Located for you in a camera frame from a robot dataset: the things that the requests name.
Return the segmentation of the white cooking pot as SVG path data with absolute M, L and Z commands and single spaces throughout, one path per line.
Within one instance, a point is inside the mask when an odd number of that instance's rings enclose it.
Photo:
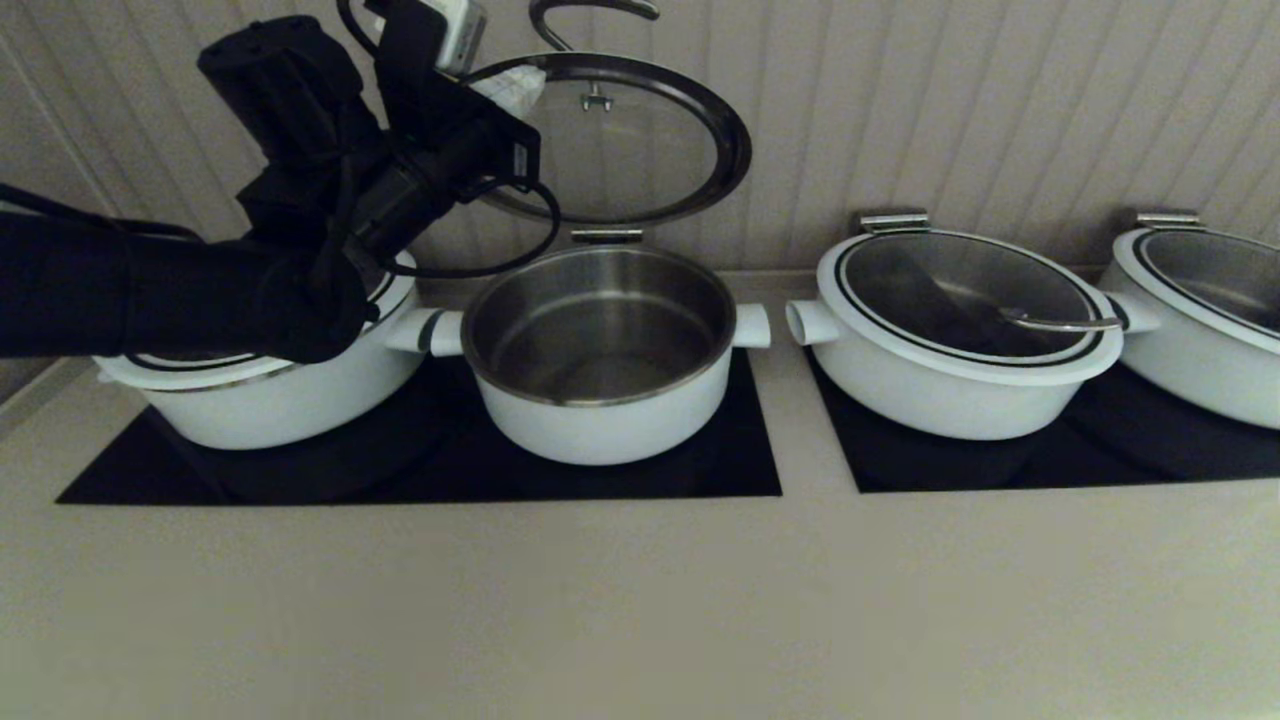
M 425 356 L 416 348 L 415 340 L 410 340 L 404 347 L 388 342 L 389 337 L 398 331 L 401 320 L 421 316 L 419 311 L 421 306 L 420 300 L 419 307 L 393 322 L 383 343 L 388 348 L 419 355 L 424 361 Z M 177 355 L 179 357 L 195 355 L 201 359 L 239 354 L 161 352 L 157 355 Z M 412 374 L 420 369 L 422 361 Z M 157 410 L 187 441 L 209 448 L 242 451 L 289 445 L 342 427 L 389 398 L 412 374 L 396 386 L 347 386 L 344 388 L 338 386 L 323 388 L 298 380 L 269 380 L 262 384 L 241 386 L 232 389 L 169 395 L 127 387 L 140 392 L 151 407 Z
M 785 315 L 792 337 L 812 350 L 838 389 L 892 421 L 954 439 L 1012 439 L 1046 428 L 1123 350 L 1123 333 L 1112 328 L 1070 363 L 991 366 L 933 351 L 887 348 L 820 300 L 791 300 Z
M 1207 411 L 1280 430 L 1280 338 L 1192 311 L 1108 275 L 1098 283 L 1129 320 L 1121 364 Z
M 641 246 L 556 252 L 488 283 L 463 311 L 425 309 L 411 346 L 462 357 L 497 429 L 539 457 L 635 462 L 695 436 L 739 348 L 768 348 L 763 305 L 700 264 Z

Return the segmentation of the black glass cooktop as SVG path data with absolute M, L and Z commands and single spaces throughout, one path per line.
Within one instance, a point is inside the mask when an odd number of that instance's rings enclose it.
M 435 359 L 362 416 L 271 448 L 207 448 L 146 409 L 58 502 L 297 507 L 782 493 L 753 372 L 746 354 L 737 351 L 712 419 L 690 439 L 636 462 L 576 466 L 520 448 L 488 416 L 463 361 Z
M 806 361 L 863 493 L 1062 489 L 1280 478 L 1280 430 L 1189 404 L 1116 366 L 1046 428 L 965 441 L 891 421 Z

